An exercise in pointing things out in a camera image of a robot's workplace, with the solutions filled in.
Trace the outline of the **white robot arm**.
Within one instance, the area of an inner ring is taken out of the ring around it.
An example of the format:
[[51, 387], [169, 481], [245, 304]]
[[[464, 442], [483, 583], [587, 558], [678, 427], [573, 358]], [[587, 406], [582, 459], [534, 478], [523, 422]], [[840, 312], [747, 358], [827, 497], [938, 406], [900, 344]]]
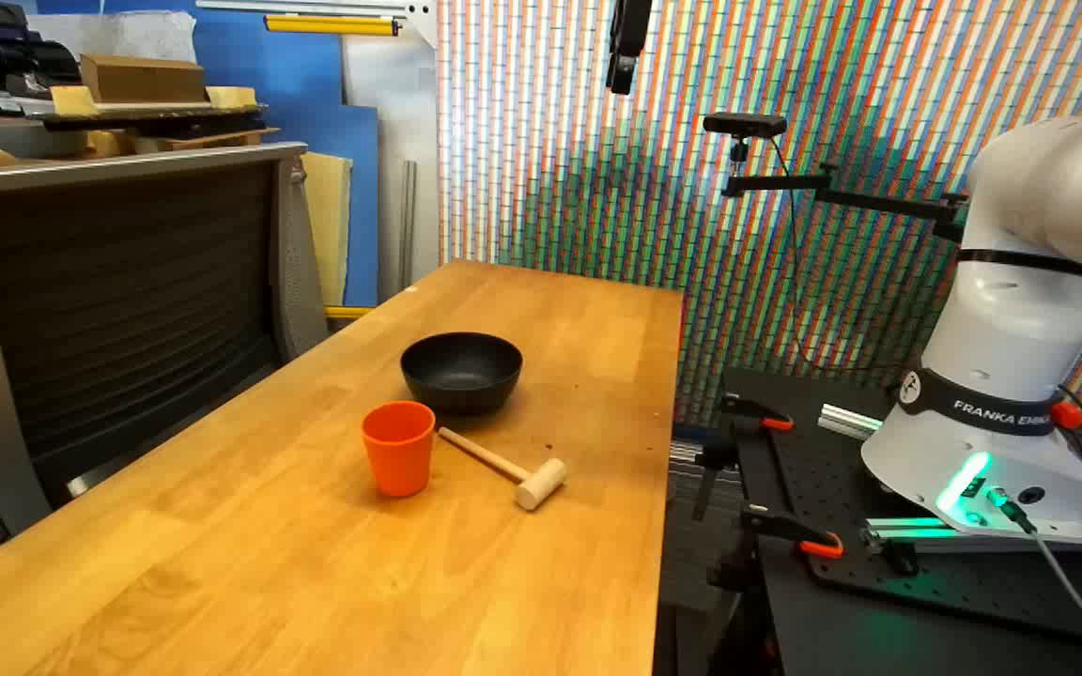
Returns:
[[954, 280], [860, 446], [892, 497], [968, 538], [1082, 546], [1082, 459], [1053, 422], [1082, 358], [1082, 118], [994, 134], [968, 173]]

